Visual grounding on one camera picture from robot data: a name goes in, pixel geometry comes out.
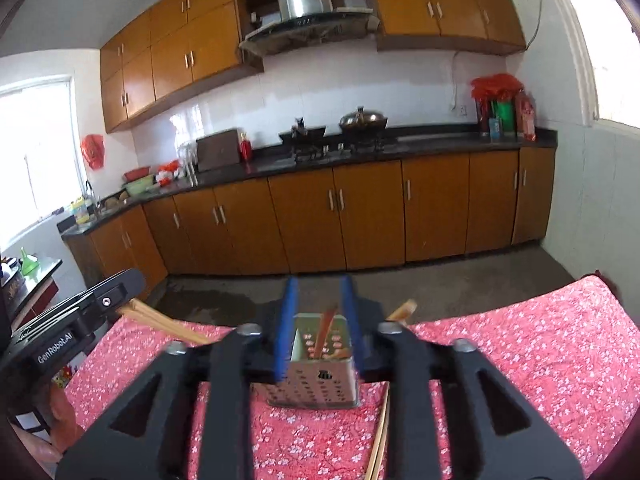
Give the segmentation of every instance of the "floral tablecloth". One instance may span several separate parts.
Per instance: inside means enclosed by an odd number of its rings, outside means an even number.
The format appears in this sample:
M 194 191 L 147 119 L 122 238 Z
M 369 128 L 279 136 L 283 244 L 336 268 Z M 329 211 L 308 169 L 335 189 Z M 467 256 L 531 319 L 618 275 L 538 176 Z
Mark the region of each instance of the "floral tablecloth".
M 228 328 L 186 323 L 217 340 Z M 422 339 L 464 337 L 546 418 L 578 457 L 586 476 L 610 453 L 640 403 L 640 333 L 607 286 L 589 276 L 499 310 L 420 323 Z M 122 318 L 65 392 L 87 428 L 165 345 L 169 336 Z M 382 384 L 360 387 L 361 406 L 313 411 L 272 408 L 255 396 L 253 448 L 259 480 L 358 480 L 373 442 Z M 450 476 L 442 400 L 436 392 L 441 464 Z M 196 403 L 188 476 L 196 478 L 207 388 Z

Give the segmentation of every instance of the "bright window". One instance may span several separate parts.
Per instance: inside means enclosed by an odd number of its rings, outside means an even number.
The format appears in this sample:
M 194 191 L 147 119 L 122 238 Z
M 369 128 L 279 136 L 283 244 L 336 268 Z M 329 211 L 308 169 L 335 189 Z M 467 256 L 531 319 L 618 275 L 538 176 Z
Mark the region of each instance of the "bright window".
M 82 195 L 71 84 L 0 94 L 0 245 Z
M 601 119 L 640 128 L 640 43 L 616 0 L 571 0 L 587 45 Z

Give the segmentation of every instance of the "floor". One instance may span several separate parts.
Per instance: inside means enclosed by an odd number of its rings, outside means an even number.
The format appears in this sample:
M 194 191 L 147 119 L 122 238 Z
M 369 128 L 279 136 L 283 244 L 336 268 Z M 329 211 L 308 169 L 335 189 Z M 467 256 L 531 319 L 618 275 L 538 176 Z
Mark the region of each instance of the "floor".
M 340 274 L 300 278 L 300 312 L 339 303 Z M 537 244 L 502 253 L 459 257 L 401 269 L 354 273 L 358 293 L 386 314 L 409 298 L 418 304 L 410 322 L 486 312 L 535 298 L 573 281 Z M 237 326 L 260 304 L 282 296 L 286 278 L 171 278 L 148 302 L 175 319 Z

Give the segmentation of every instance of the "triangular cutout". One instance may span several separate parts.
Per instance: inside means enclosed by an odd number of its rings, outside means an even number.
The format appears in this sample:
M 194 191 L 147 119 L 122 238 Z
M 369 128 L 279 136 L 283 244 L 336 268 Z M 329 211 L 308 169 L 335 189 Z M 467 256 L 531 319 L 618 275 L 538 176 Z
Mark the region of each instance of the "triangular cutout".
M 530 426 L 531 423 L 527 415 L 486 371 L 478 372 L 478 380 L 489 408 L 491 424 L 496 435 L 506 436 L 516 431 L 525 430 Z
M 112 430 L 125 433 L 133 437 L 145 434 L 146 424 L 154 405 L 154 399 L 160 386 L 160 375 L 151 379 L 142 390 L 127 404 L 109 426 Z

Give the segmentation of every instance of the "backsplash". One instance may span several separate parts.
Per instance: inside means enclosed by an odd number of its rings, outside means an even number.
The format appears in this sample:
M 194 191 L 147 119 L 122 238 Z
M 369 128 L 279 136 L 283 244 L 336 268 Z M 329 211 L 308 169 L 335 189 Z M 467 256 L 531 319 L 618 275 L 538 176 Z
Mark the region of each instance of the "backsplash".
M 279 144 L 296 117 L 339 132 L 340 118 L 358 106 L 384 113 L 389 126 L 473 122 L 469 82 L 505 71 L 498 56 L 377 52 L 372 39 L 321 45 L 265 58 L 263 74 L 171 108 L 134 128 L 133 141 L 140 165 L 151 166 L 175 158 L 185 140 L 230 128 L 244 130 L 256 148 Z

